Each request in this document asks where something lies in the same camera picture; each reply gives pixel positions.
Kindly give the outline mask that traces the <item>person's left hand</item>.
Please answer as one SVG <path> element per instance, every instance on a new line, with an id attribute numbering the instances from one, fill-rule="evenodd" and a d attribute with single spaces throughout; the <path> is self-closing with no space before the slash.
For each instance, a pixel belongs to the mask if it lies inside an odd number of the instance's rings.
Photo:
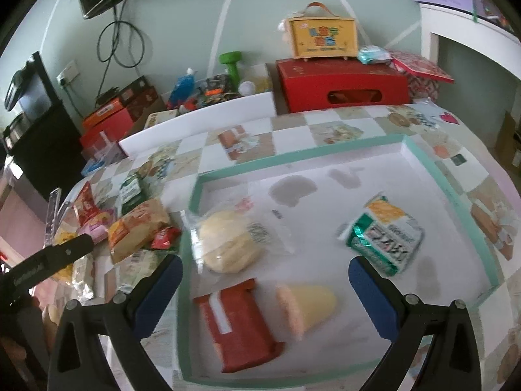
<path id="1" fill-rule="evenodd" d="M 52 352 L 54 342 L 57 333 L 57 324 L 54 323 L 48 314 L 48 307 L 45 307 L 44 311 L 41 311 L 40 300 L 37 297 L 32 297 L 32 306 L 37 308 L 38 314 L 41 315 L 43 337 L 45 341 L 45 347 L 48 353 Z M 20 362 L 26 359 L 26 349 L 20 346 L 16 341 L 11 338 L 11 335 L 4 332 L 5 321 L 1 321 L 1 347 L 5 350 L 5 353 L 11 360 L 11 362 Z"/>

